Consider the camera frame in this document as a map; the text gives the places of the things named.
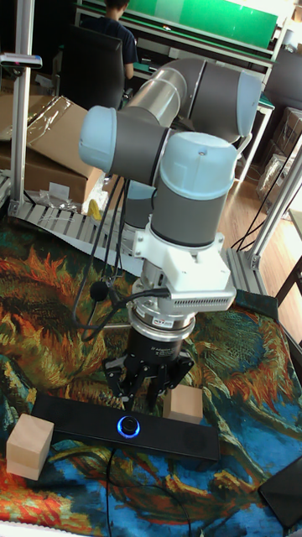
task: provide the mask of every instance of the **light blue joint cap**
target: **light blue joint cap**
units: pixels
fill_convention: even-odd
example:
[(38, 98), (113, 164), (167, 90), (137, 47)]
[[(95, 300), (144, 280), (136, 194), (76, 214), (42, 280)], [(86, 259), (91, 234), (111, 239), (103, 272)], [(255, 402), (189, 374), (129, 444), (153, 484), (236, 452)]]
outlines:
[(247, 136), (253, 126), (261, 95), (261, 80), (244, 70), (237, 88), (237, 127), (240, 136)]
[(107, 173), (112, 167), (116, 141), (116, 110), (105, 107), (91, 108), (81, 128), (79, 142), (81, 159)]
[(155, 188), (153, 186), (144, 185), (137, 181), (130, 181), (130, 186), (127, 194), (129, 200), (148, 200), (152, 197)]
[(234, 181), (237, 151), (222, 138), (203, 133), (177, 133), (160, 163), (162, 181), (191, 200), (214, 200)]

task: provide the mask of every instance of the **wooden cube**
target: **wooden cube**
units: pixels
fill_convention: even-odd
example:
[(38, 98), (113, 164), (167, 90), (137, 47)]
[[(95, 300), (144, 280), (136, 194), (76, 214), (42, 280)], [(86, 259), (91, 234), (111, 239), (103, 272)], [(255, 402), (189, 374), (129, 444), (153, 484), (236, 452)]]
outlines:
[(38, 480), (53, 431), (50, 421), (21, 414), (7, 442), (7, 471)]
[(199, 424), (202, 420), (202, 390), (179, 384), (164, 398), (163, 417)]

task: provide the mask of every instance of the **black tablet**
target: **black tablet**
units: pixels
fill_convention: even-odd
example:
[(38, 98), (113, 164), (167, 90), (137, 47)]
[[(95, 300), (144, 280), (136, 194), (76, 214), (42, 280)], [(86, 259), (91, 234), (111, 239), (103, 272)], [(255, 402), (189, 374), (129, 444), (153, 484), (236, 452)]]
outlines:
[(302, 519), (302, 456), (258, 489), (279, 522), (290, 528)]

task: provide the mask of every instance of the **colorful tablecloth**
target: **colorful tablecloth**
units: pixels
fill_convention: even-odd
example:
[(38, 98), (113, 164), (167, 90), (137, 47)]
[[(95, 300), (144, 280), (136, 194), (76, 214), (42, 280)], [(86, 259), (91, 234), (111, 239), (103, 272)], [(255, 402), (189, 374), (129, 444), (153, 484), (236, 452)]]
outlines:
[[(0, 519), (107, 536), (106, 467), (110, 450), (62, 441), (51, 447), (37, 482), (6, 473), (5, 444), (36, 390), (120, 407), (102, 371), (121, 356), (124, 330), (81, 342), (70, 312), (87, 256), (37, 228), (2, 222), (0, 234)], [(95, 260), (78, 308), (89, 314)], [(117, 286), (130, 293), (134, 277)], [(110, 310), (106, 301), (96, 321)], [(281, 537), (283, 530), (258, 495), (258, 486), (302, 454), (302, 393), (289, 359), (275, 301), (239, 292), (228, 312), (199, 314), (185, 342), (195, 366), (185, 383), (203, 388), (203, 422), (218, 428), (221, 460), (189, 472), (169, 458), (117, 450), (110, 486), (113, 537)], [(126, 320), (127, 312), (116, 321)], [(133, 409), (147, 412), (143, 386)], [(163, 398), (154, 413), (161, 415)]]

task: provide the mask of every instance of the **office chair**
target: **office chair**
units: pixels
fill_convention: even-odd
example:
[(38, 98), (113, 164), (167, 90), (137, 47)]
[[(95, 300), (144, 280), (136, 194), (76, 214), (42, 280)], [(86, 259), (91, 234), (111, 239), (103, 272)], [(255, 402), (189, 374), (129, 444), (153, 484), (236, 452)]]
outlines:
[(65, 41), (59, 94), (89, 110), (121, 106), (124, 93), (122, 41), (70, 26)]

